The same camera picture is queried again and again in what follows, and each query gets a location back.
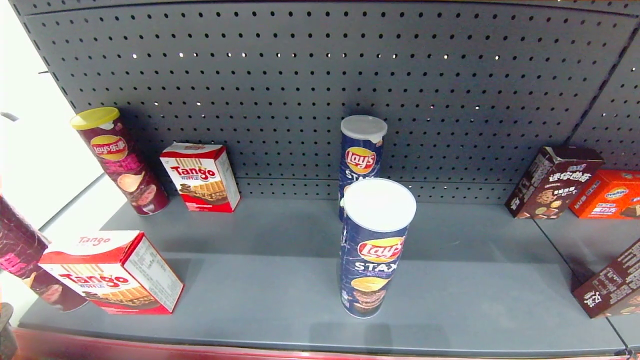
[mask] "lay's stax can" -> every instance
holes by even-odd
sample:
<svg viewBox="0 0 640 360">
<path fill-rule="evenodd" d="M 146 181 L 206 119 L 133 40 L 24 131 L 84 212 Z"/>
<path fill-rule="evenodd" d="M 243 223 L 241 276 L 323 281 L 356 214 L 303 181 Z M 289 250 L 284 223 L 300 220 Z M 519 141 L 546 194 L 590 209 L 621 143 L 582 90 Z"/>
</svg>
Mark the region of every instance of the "lay's stax can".
<svg viewBox="0 0 640 360">
<path fill-rule="evenodd" d="M 340 300 L 357 318 L 374 316 L 397 268 L 415 197 L 403 185 L 377 177 L 344 194 L 340 243 Z"/>
<path fill-rule="evenodd" d="M 377 117 L 353 115 L 340 124 L 342 156 L 340 158 L 340 186 L 338 200 L 340 221 L 344 221 L 344 192 L 360 179 L 377 176 L 382 157 L 382 137 L 387 123 Z"/>
</svg>

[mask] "ovaltine box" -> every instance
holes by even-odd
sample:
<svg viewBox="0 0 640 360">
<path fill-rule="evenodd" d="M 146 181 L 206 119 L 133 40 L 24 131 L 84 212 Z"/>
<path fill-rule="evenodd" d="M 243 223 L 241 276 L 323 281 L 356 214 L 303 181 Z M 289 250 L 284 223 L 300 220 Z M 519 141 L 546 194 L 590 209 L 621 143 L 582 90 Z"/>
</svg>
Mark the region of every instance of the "ovaltine box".
<svg viewBox="0 0 640 360">
<path fill-rule="evenodd" d="M 640 313 L 640 240 L 573 292 L 591 318 Z"/>
<path fill-rule="evenodd" d="M 160 160 L 190 211 L 235 210 L 240 193 L 224 146 L 174 143 Z"/>
<path fill-rule="evenodd" d="M 170 314 L 184 286 L 141 231 L 56 242 L 40 266 L 109 314 Z"/>
<path fill-rule="evenodd" d="M 640 172 L 598 170 L 570 208 L 579 218 L 640 219 Z"/>
</svg>

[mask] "orange snack box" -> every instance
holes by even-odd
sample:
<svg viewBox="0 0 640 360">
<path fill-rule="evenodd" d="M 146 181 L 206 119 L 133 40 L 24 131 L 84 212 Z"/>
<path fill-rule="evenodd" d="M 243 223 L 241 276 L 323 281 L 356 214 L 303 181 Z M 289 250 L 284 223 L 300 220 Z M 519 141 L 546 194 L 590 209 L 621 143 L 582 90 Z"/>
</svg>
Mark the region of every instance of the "orange snack box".
<svg viewBox="0 0 640 360">
<path fill-rule="evenodd" d="M 579 218 L 640 219 L 640 172 L 598 170 L 570 209 Z"/>
</svg>

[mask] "red lay's can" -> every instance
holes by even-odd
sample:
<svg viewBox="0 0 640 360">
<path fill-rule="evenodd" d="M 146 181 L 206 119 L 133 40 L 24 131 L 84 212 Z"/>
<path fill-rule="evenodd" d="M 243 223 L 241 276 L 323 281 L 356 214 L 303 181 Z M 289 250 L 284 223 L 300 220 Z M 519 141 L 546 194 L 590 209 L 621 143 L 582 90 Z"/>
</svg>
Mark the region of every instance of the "red lay's can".
<svg viewBox="0 0 640 360">
<path fill-rule="evenodd" d="M 340 124 L 342 155 L 340 157 L 339 216 L 344 220 L 342 198 L 349 185 L 366 177 L 377 176 L 382 157 L 382 137 L 387 123 L 377 117 L 353 115 Z"/>
<path fill-rule="evenodd" d="M 166 192 L 143 162 L 118 109 L 83 111 L 71 119 L 71 126 L 139 215 L 155 214 L 167 206 Z"/>
<path fill-rule="evenodd" d="M 382 306 L 416 210 L 404 186 L 387 179 L 357 181 L 344 196 L 340 243 L 340 300 L 357 318 Z"/>
</svg>

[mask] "yellow lid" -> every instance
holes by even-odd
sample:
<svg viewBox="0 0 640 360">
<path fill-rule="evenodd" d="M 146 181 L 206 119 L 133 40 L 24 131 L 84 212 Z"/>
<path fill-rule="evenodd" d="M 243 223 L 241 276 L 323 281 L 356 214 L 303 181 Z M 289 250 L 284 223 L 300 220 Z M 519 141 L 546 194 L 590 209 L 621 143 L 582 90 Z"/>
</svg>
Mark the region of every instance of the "yellow lid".
<svg viewBox="0 0 640 360">
<path fill-rule="evenodd" d="M 116 108 L 95 108 L 74 116 L 69 123 L 76 130 L 88 130 L 114 121 L 119 116 L 120 112 Z"/>
</svg>

